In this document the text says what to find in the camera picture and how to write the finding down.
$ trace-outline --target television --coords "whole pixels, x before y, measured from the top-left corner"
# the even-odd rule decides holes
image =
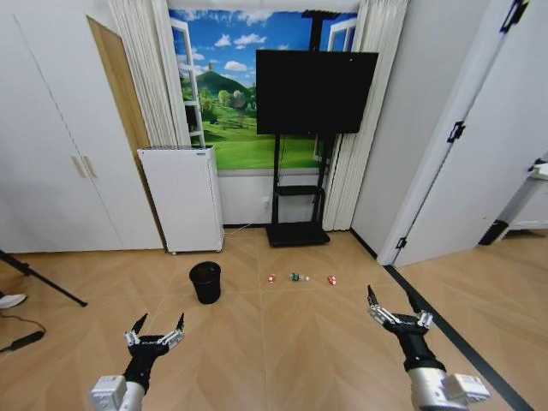
[[[377,57],[257,50],[257,133],[357,133]]]

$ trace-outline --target wooden floor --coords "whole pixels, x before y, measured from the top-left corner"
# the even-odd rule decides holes
[[[548,409],[548,231],[399,272],[524,397]]]
[[[48,329],[40,342],[0,354],[0,409],[91,409],[88,392],[97,378],[122,373],[128,364],[122,333],[143,313],[150,313],[143,332],[172,330],[184,311],[186,338],[154,367],[145,410],[409,411],[400,347],[366,314],[365,288],[373,285],[393,312],[410,313],[406,295],[350,233],[330,236],[323,247],[273,249],[263,229],[244,229],[227,236],[221,253],[19,256],[89,306],[0,267],[6,292],[29,295],[3,313],[37,319]],[[530,241],[473,251],[471,263],[466,255],[452,256],[402,273],[542,409],[548,248],[545,239],[535,247]],[[188,281],[189,269],[204,260],[223,269],[223,294],[208,307],[197,302]],[[311,281],[290,282],[292,271]],[[277,281],[269,284],[272,273]],[[337,276],[335,287],[328,275]],[[34,329],[0,318],[0,347]],[[440,330],[434,327],[427,341],[451,372],[477,374]],[[492,399],[475,409],[509,409],[490,390]]]

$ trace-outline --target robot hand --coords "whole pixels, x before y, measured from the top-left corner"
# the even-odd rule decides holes
[[[137,336],[145,323],[146,314],[135,323],[130,332],[124,332],[131,361],[123,376],[103,376],[92,388],[91,399],[96,411],[141,410],[154,361],[167,354],[185,337],[182,330],[184,315],[181,315],[176,328],[165,336]]]
[[[140,329],[145,323],[146,315],[137,320],[130,332],[124,333],[132,359],[126,372],[123,374],[127,382],[141,385],[145,389],[145,392],[148,391],[154,361],[159,356],[167,354],[185,337],[183,331],[184,313],[177,322],[176,328],[165,336],[137,337],[137,334],[139,334]]]
[[[369,313],[386,330],[396,335],[403,353],[403,366],[411,378],[412,402],[416,410],[468,410],[468,404],[490,397],[489,391],[477,377],[454,374],[447,376],[445,366],[428,348],[425,334],[430,330],[433,316],[421,310],[408,293],[409,303],[416,316],[392,314],[382,308],[367,286]]]

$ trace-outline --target wall outlet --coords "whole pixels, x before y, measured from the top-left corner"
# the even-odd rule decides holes
[[[271,204],[271,198],[270,197],[263,197],[263,207],[268,209],[269,205]]]

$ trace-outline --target window curtain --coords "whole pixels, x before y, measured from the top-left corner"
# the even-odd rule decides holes
[[[327,181],[323,228],[349,229],[396,55],[408,0],[360,3],[352,51],[376,51],[366,108],[356,134],[337,136]]]
[[[151,147],[190,146],[166,0],[110,0],[110,10]]]

